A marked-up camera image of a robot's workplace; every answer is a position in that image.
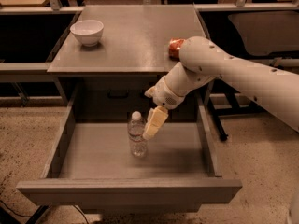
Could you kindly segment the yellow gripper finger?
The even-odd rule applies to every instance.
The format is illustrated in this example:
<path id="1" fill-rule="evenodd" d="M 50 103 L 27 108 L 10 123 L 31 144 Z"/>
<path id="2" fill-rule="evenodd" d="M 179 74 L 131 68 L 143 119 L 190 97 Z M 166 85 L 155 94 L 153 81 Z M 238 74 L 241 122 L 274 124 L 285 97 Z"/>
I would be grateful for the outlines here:
<path id="1" fill-rule="evenodd" d="M 155 109 L 153 123 L 146 123 L 143 132 L 143 138 L 146 140 L 150 140 L 151 138 L 153 138 L 168 118 L 168 110 L 166 108 L 162 106 L 157 106 L 153 109 Z"/>
<path id="2" fill-rule="evenodd" d="M 147 117 L 147 123 L 148 124 L 152 124 L 153 123 L 154 111 L 155 111 L 155 109 L 151 108 L 150 111 L 149 111 L 149 113 L 148 113 L 148 117 Z"/>

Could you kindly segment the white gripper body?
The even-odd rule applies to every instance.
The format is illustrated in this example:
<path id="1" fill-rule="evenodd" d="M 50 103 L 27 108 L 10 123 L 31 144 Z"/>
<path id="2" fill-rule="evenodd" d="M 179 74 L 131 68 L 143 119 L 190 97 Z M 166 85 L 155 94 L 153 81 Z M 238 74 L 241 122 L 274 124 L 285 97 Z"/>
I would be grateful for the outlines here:
<path id="1" fill-rule="evenodd" d="M 168 88 L 165 77 L 162 77 L 150 89 L 153 90 L 153 97 L 151 98 L 153 103 L 167 110 L 177 108 L 185 99 L 185 97 L 177 96 Z"/>

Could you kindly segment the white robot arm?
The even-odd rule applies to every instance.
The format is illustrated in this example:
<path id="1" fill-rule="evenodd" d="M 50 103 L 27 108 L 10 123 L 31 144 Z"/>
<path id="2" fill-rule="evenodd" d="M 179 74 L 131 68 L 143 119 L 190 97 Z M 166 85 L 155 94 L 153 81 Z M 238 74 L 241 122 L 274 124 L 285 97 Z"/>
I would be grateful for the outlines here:
<path id="1" fill-rule="evenodd" d="M 201 36 L 186 39 L 178 56 L 179 62 L 145 92 L 157 105 L 148 114 L 145 139 L 156 135 L 189 92 L 216 78 L 298 130 L 299 75 L 234 57 Z"/>

